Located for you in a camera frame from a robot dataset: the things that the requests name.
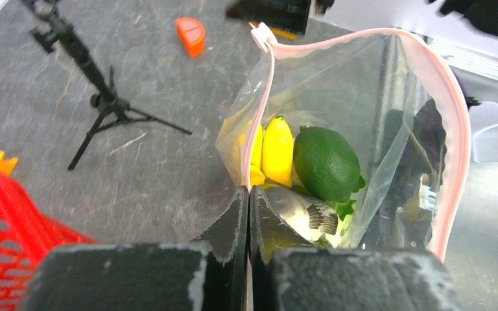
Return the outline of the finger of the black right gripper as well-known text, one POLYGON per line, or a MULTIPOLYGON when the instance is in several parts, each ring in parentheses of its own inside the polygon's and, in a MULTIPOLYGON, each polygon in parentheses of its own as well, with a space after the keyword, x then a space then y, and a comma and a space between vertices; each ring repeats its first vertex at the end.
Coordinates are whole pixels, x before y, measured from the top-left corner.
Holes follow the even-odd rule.
POLYGON ((311 0, 239 0, 226 7, 226 17, 305 34, 311 4, 311 0))

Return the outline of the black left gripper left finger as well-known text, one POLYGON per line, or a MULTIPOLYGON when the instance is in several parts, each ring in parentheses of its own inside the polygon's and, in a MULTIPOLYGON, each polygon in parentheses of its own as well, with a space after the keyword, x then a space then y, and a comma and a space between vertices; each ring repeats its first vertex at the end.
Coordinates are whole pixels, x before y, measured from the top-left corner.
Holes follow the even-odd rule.
POLYGON ((249 194, 176 244, 70 244, 37 267, 19 310, 244 310, 249 194))

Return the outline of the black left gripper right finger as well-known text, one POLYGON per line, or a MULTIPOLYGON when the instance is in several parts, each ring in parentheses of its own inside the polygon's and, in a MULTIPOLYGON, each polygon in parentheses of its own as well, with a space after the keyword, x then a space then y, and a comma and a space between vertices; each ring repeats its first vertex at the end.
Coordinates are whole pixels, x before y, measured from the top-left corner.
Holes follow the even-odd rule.
POLYGON ((460 310, 438 258, 422 249, 320 249, 250 194, 255 310, 460 310))

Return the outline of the green toy avocado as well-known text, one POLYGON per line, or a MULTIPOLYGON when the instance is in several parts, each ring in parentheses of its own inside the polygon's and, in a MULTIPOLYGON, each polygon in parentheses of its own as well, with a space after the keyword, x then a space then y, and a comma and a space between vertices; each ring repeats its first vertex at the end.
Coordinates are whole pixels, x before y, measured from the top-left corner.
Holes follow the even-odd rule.
POLYGON ((366 185, 354 149, 344 136, 328 128, 300 127, 293 164, 302 185, 321 200, 344 203, 366 185))

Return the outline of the yellow toy banana bunch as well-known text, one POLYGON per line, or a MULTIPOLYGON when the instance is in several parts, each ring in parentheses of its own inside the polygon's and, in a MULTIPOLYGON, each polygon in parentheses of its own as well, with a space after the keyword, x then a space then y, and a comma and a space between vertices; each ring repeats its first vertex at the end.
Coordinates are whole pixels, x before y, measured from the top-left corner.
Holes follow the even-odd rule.
POLYGON ((292 186, 294 137, 283 116, 277 116, 266 128, 257 127, 250 157, 250 186, 274 183, 292 186))

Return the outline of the clear zip top bag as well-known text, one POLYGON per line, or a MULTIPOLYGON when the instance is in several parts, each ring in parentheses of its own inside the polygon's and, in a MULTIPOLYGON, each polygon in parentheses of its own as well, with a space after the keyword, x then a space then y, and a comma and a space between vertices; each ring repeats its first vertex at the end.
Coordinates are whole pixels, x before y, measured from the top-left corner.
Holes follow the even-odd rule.
POLYGON ((302 45, 265 25, 251 35, 263 55, 219 131, 216 147, 238 185, 249 186, 259 128, 281 116, 297 135, 321 126, 343 135, 365 186, 338 230, 341 248, 376 244, 445 252, 471 153, 468 109, 447 63, 419 36, 376 28, 302 45))

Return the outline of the red plastic shopping basket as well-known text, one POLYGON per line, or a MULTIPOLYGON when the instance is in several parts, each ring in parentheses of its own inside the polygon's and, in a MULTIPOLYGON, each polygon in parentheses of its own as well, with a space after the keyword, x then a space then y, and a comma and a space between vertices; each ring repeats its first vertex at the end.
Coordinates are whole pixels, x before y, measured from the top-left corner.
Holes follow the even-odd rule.
POLYGON ((42 259, 93 239, 44 215, 16 180, 0 173, 0 310, 15 310, 42 259))

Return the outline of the grey toy fish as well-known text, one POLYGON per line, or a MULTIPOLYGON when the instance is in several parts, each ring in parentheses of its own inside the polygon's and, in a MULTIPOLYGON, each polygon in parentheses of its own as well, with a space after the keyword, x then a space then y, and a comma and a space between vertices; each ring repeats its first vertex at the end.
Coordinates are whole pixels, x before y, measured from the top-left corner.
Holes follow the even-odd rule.
POLYGON ((267 186, 264 192, 271 209, 304 239, 339 247, 342 222, 330 204, 279 185, 267 186))

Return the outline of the white radish with leaves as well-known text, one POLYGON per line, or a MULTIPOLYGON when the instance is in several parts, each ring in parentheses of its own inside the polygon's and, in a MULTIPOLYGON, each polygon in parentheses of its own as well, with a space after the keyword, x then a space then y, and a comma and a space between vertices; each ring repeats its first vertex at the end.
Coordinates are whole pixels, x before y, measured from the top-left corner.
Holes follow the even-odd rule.
POLYGON ((361 189, 365 188, 365 186, 366 180, 363 175, 360 175, 358 182, 354 186, 348 200, 346 200, 345 202, 336 202, 331 200, 326 201, 332 208, 334 208, 340 221, 344 221, 347 216, 354 213, 355 205, 357 202, 357 194, 361 189))

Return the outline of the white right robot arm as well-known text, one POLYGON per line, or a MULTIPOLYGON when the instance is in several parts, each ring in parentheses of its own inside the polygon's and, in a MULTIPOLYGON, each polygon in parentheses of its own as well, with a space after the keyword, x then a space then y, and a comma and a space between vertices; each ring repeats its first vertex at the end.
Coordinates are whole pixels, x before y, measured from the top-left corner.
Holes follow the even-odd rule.
POLYGON ((466 98, 471 160, 498 163, 498 1, 230 1, 230 19, 303 35, 316 18, 352 32, 411 32, 448 63, 466 98))

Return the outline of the orange toy slice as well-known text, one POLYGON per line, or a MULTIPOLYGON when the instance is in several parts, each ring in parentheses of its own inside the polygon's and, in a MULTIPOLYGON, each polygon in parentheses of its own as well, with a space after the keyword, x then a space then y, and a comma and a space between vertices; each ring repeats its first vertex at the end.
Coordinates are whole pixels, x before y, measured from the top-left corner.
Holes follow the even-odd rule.
POLYGON ((200 56, 205 49, 206 30, 197 19, 181 17, 175 21, 177 35, 188 55, 192 58, 200 56))

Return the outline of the black mini tripod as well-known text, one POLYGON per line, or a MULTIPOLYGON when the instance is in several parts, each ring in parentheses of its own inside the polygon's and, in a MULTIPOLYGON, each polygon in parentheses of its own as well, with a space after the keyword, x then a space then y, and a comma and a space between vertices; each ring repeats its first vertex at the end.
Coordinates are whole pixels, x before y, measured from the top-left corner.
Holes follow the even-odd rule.
POLYGON ((68 171, 75 169, 89 143, 97 133, 115 126, 136 122, 159 122, 184 134, 192 134, 192 131, 184 127, 134 108, 127 99, 120 97, 114 84, 113 67, 110 66, 109 79, 105 80, 88 48, 76 34, 74 26, 60 17, 56 1, 41 2, 43 5, 49 6, 48 10, 38 9, 36 7, 37 1, 22 1, 21 3, 37 19, 47 23, 49 26, 49 30, 46 32, 40 32, 37 28, 31 29, 30 34, 34 40, 39 43, 47 54, 55 51, 54 44, 58 42, 66 54, 74 60, 89 83, 97 90, 91 96, 89 102, 91 107, 99 112, 99 115, 87 131, 82 144, 68 165, 68 171))

